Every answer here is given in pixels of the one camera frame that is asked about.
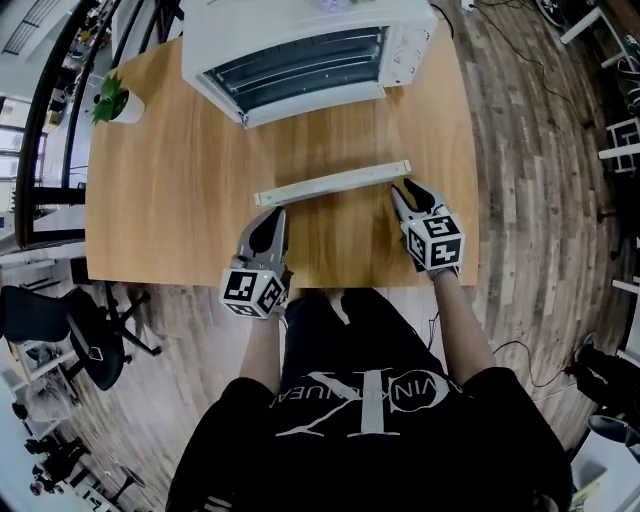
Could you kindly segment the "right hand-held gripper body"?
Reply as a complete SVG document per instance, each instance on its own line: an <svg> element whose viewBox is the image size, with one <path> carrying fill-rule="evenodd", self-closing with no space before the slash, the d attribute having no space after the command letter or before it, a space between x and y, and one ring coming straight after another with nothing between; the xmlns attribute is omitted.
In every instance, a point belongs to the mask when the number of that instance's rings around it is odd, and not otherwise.
<svg viewBox="0 0 640 512"><path fill-rule="evenodd" d="M455 214L427 215L401 223L405 247L417 272L454 268L464 255L464 233Z"/></svg>

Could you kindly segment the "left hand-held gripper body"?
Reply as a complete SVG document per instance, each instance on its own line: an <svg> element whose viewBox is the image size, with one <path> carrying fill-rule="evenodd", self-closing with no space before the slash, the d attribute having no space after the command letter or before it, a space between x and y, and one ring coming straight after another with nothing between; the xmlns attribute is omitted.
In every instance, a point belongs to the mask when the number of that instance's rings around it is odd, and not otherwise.
<svg viewBox="0 0 640 512"><path fill-rule="evenodd" d="M291 276L285 254L237 253L222 272L219 301L237 316L267 319L287 298Z"/></svg>

